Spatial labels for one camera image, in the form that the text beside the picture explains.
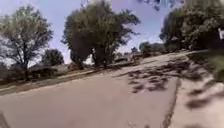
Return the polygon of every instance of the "foliage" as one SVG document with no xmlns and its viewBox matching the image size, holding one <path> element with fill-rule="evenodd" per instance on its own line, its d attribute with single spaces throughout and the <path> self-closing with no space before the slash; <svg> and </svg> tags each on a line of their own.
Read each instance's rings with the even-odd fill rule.
<svg viewBox="0 0 224 128">
<path fill-rule="evenodd" d="M 121 52 L 116 53 L 117 58 L 121 58 L 122 56 L 123 56 L 123 54 Z"/>
<path fill-rule="evenodd" d="M 50 24 L 33 7 L 20 7 L 0 20 L 1 56 L 9 58 L 23 69 L 28 79 L 28 64 L 47 46 L 52 38 Z"/>
<path fill-rule="evenodd" d="M 154 44 L 151 44 L 150 46 L 151 46 L 151 52 L 164 53 L 166 51 L 163 44 L 154 43 Z"/>
<path fill-rule="evenodd" d="M 178 49 L 215 47 L 219 43 L 218 28 L 223 27 L 224 20 L 221 4 L 212 0 L 188 2 L 166 17 L 160 38 L 166 46 L 172 44 Z"/>
<path fill-rule="evenodd" d="M 80 67 L 89 55 L 95 66 L 106 67 L 114 52 L 127 44 L 130 34 L 135 34 L 128 25 L 139 22 L 129 10 L 116 14 L 108 2 L 97 1 L 67 17 L 62 42 L 68 45 L 72 60 Z"/>
<path fill-rule="evenodd" d="M 57 49 L 46 50 L 41 60 L 44 66 L 55 66 L 64 63 L 63 55 Z"/>
<path fill-rule="evenodd" d="M 150 46 L 149 42 L 142 42 L 139 45 L 139 50 L 142 52 L 144 57 L 148 57 L 151 52 L 151 46 Z"/>
<path fill-rule="evenodd" d="M 136 52 L 138 52 L 138 49 L 137 49 L 136 47 L 133 47 L 133 48 L 131 49 L 131 52 L 132 52 L 132 53 L 136 53 Z"/>
</svg>

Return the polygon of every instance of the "lawn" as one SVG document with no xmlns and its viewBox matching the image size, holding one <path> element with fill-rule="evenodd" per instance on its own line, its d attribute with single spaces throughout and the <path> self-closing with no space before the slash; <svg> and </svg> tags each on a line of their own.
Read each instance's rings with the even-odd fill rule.
<svg viewBox="0 0 224 128">
<path fill-rule="evenodd" d="M 217 81 L 224 82 L 224 51 L 193 53 L 188 57 L 213 73 Z"/>
</svg>

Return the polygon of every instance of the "road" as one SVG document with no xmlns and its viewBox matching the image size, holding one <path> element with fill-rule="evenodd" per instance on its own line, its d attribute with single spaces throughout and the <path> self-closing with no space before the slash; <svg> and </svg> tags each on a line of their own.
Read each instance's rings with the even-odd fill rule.
<svg viewBox="0 0 224 128">
<path fill-rule="evenodd" d="M 161 128 L 177 78 L 154 70 L 174 57 L 1 96 L 0 109 L 11 128 Z"/>
</svg>

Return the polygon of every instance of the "sky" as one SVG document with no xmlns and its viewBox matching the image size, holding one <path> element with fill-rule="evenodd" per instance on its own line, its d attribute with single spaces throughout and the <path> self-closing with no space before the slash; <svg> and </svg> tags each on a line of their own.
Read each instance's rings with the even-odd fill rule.
<svg viewBox="0 0 224 128">
<path fill-rule="evenodd" d="M 114 11 L 120 12 L 122 9 L 130 9 L 132 13 L 139 17 L 141 24 L 133 26 L 138 36 L 132 39 L 126 46 L 119 48 L 120 52 L 129 52 L 132 47 L 137 47 L 143 41 L 150 43 L 162 42 L 159 39 L 163 20 L 170 9 L 162 7 L 156 11 L 148 4 L 139 4 L 136 0 L 110 0 Z M 51 23 L 54 31 L 53 39 L 49 42 L 49 48 L 58 49 L 64 56 L 65 63 L 70 63 L 70 52 L 66 45 L 61 43 L 66 17 L 85 0 L 0 0 L 0 16 L 15 12 L 20 6 L 32 5 L 39 9 L 42 15 Z"/>
</svg>

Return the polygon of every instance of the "concrete sidewalk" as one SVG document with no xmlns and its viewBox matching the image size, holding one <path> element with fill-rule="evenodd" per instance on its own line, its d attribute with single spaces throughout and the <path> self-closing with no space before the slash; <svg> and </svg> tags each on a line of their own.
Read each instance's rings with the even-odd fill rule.
<svg viewBox="0 0 224 128">
<path fill-rule="evenodd" d="M 199 81 L 182 79 L 170 128 L 224 128 L 223 108 L 224 85 L 211 74 Z"/>
</svg>

